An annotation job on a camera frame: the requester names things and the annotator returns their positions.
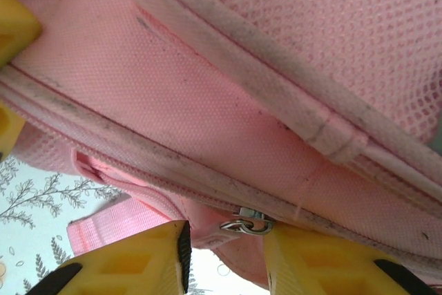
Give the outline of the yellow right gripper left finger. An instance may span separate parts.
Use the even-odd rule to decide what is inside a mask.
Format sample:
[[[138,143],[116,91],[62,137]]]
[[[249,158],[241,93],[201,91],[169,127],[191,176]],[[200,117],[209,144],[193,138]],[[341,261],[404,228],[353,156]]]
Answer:
[[[191,228],[175,220],[76,256],[32,289],[51,294],[186,294],[191,266]]]

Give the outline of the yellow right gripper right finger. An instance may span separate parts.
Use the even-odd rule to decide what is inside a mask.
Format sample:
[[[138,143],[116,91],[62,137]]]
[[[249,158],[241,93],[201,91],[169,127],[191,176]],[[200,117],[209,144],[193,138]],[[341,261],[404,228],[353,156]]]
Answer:
[[[435,294],[408,268],[382,251],[296,227],[264,236],[271,294]]]

